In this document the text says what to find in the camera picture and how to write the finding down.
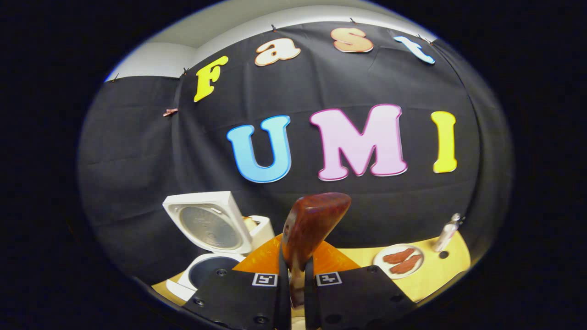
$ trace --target screw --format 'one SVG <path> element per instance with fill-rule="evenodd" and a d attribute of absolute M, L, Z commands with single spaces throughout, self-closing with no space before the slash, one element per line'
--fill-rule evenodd
<path fill-rule="evenodd" d="M 257 323 L 257 324 L 265 324 L 267 322 L 269 322 L 269 319 L 264 316 L 257 316 L 255 318 L 255 323 Z"/>

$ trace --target pink letter m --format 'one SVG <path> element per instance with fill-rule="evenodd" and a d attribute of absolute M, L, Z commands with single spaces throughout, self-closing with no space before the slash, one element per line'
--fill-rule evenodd
<path fill-rule="evenodd" d="M 407 170 L 402 158 L 399 118 L 402 109 L 396 105 L 376 105 L 371 108 L 363 133 L 350 122 L 340 109 L 326 109 L 310 116 L 310 122 L 320 129 L 324 152 L 324 169 L 318 173 L 322 181 L 342 180 L 349 170 L 340 162 L 339 150 L 349 161 L 355 175 L 367 171 L 371 154 L 376 149 L 374 176 L 395 176 Z"/>

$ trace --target bacon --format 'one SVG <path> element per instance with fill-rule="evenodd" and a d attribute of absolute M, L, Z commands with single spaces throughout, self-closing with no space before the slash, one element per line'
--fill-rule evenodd
<path fill-rule="evenodd" d="M 412 268 L 414 268 L 414 266 L 416 265 L 416 262 L 418 260 L 420 260 L 421 257 L 422 257 L 421 254 L 412 255 L 411 258 L 409 258 L 408 260 L 402 262 L 399 265 L 395 265 L 395 266 L 389 268 L 389 270 L 392 272 L 392 274 L 407 273 L 407 272 L 411 271 Z"/>
<path fill-rule="evenodd" d="M 385 261 L 388 264 L 398 264 L 398 263 L 404 261 L 407 257 L 409 257 L 410 254 L 414 253 L 414 251 L 415 251 L 415 249 L 408 248 L 402 252 L 388 254 L 385 257 L 383 257 L 383 261 Z"/>

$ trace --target brown spatula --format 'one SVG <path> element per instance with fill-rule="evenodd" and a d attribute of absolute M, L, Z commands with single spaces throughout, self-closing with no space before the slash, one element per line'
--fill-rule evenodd
<path fill-rule="evenodd" d="M 303 305 L 306 262 L 349 207 L 348 195 L 324 193 L 298 199 L 289 212 L 281 247 L 291 273 L 289 292 L 293 308 Z"/>

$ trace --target yellow table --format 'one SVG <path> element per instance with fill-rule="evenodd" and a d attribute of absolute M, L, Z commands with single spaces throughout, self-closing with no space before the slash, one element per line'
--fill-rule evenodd
<path fill-rule="evenodd" d="M 422 250 L 424 253 L 424 263 L 414 274 L 393 280 L 393 282 L 414 302 L 418 302 L 431 295 L 434 291 L 441 288 L 453 277 L 462 271 L 466 271 L 471 266 L 471 257 L 467 244 L 461 234 L 457 231 L 451 239 L 448 246 L 444 249 L 448 251 L 448 257 L 441 259 L 438 253 L 432 250 L 432 245 L 438 238 L 409 243 Z M 379 251 L 386 247 L 376 248 L 340 248 L 351 260 L 361 267 L 373 264 L 373 259 Z M 183 272 L 170 278 L 177 282 Z M 172 294 L 166 287 L 165 281 L 153 285 L 155 291 L 179 306 L 183 306 L 185 301 Z"/>

